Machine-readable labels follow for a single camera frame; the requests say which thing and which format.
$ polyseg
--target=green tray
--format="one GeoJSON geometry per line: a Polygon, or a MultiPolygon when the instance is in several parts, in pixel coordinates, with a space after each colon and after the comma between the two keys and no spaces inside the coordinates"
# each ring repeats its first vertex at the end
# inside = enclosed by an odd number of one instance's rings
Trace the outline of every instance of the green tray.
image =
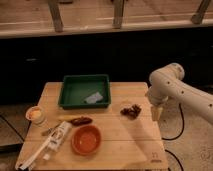
{"type": "Polygon", "coordinates": [[[108,75],[71,75],[65,76],[58,104],[64,109],[106,108],[111,103],[108,75]],[[85,99],[99,92],[103,99],[88,104],[85,99]]]}

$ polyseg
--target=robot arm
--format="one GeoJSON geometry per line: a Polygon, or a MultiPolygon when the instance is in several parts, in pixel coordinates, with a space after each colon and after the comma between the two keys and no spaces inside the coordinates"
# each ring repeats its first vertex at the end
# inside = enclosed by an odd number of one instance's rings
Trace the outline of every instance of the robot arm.
{"type": "Polygon", "coordinates": [[[152,86],[147,92],[150,103],[159,109],[168,97],[172,97],[213,125],[213,95],[183,83],[183,77],[184,69],[177,63],[153,71],[149,77],[152,86]]]}

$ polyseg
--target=wooden tabletop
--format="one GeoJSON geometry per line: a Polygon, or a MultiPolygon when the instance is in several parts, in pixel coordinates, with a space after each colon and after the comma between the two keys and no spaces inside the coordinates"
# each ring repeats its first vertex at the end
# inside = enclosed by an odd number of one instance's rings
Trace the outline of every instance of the wooden tabletop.
{"type": "Polygon", "coordinates": [[[41,132],[60,123],[59,117],[88,116],[93,119],[102,135],[101,146],[92,156],[80,156],[72,151],[71,129],[65,142],[49,161],[39,156],[35,170],[126,170],[167,169],[164,145],[157,122],[151,119],[150,103],[145,97],[147,84],[144,82],[110,83],[111,104],[101,109],[64,110],[58,106],[61,83],[45,85],[38,105],[46,115],[46,122],[38,127],[31,124],[28,135],[18,157],[16,168],[28,159],[46,137],[41,132]],[[138,104],[142,112],[131,120],[120,114],[123,108],[138,104]]]}

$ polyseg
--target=terracotta bowl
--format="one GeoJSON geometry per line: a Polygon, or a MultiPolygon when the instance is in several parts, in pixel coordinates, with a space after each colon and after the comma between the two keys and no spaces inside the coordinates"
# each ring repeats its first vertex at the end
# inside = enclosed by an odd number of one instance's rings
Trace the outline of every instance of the terracotta bowl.
{"type": "Polygon", "coordinates": [[[97,152],[101,144],[101,133],[93,125],[78,128],[72,136],[71,146],[80,155],[91,155],[97,152]]]}

